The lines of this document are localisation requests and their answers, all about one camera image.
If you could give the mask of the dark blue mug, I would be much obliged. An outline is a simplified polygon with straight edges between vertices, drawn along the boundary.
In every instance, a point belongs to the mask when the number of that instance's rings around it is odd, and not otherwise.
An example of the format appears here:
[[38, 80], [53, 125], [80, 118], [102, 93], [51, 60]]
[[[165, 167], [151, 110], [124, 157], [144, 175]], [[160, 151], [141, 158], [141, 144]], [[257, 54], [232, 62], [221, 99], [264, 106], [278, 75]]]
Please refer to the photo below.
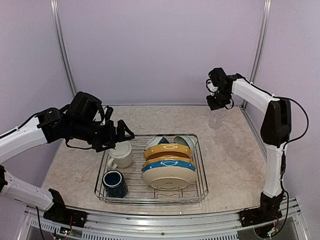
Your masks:
[[124, 198], [128, 193], [125, 177], [118, 170], [107, 171], [103, 175], [102, 184], [109, 198]]

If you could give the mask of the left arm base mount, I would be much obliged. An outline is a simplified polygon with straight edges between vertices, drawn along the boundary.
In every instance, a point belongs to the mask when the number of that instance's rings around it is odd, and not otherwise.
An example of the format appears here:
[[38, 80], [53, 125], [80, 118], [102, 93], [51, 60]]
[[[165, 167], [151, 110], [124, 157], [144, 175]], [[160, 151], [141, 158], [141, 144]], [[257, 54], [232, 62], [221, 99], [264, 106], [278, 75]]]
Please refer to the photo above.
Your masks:
[[53, 205], [44, 211], [43, 218], [71, 227], [84, 228], [88, 213], [66, 207], [62, 196], [57, 190], [50, 188], [48, 191], [53, 197]]

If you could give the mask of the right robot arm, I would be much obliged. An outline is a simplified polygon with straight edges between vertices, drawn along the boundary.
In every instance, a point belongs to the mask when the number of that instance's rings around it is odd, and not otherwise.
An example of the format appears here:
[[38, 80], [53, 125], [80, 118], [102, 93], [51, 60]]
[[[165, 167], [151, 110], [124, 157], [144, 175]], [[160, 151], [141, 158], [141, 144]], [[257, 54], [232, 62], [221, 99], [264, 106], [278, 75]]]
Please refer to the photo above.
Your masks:
[[267, 157], [265, 184], [260, 196], [260, 206], [243, 210], [243, 213], [266, 222], [279, 211], [285, 193], [283, 176], [286, 171], [287, 145], [292, 142], [293, 99], [275, 96], [239, 73], [227, 75], [221, 67], [211, 70], [208, 77], [206, 88], [210, 94], [206, 100], [212, 111], [227, 108], [233, 100], [232, 96], [238, 96], [264, 114], [260, 137]]

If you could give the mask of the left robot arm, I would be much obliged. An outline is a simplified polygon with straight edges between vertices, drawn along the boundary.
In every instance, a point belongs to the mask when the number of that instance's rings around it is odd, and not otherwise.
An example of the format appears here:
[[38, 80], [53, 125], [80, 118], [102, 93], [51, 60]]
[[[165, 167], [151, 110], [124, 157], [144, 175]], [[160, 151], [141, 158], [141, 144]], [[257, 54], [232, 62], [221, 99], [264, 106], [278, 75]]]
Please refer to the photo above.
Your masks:
[[[27, 150], [64, 139], [76, 139], [89, 144], [90, 150], [102, 152], [115, 148], [117, 143], [134, 139], [134, 133], [121, 119], [111, 120], [112, 107], [103, 108], [97, 97], [79, 91], [70, 104], [61, 109], [51, 107], [30, 116], [20, 126], [0, 137], [0, 162]], [[70, 218], [58, 191], [29, 184], [0, 168], [0, 194], [49, 211], [63, 223]]]

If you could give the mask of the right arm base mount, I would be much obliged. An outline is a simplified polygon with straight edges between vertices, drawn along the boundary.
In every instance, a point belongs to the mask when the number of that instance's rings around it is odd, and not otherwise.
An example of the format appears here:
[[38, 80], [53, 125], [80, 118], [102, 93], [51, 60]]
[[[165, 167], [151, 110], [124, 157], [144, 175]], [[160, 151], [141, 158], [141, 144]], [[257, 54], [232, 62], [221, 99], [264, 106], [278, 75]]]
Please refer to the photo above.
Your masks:
[[239, 212], [241, 226], [248, 227], [280, 219], [283, 216], [280, 210], [283, 197], [283, 192], [274, 197], [268, 197], [262, 192], [259, 207], [245, 208]]

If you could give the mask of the tall clear glass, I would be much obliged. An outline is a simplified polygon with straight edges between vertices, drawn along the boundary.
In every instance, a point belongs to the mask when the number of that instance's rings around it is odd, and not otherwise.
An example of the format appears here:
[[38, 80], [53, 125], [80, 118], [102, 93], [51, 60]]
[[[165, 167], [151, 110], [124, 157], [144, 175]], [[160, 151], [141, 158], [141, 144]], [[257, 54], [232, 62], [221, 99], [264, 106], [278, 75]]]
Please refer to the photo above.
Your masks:
[[208, 126], [211, 129], [218, 129], [222, 124], [224, 111], [221, 109], [213, 110], [209, 113]]

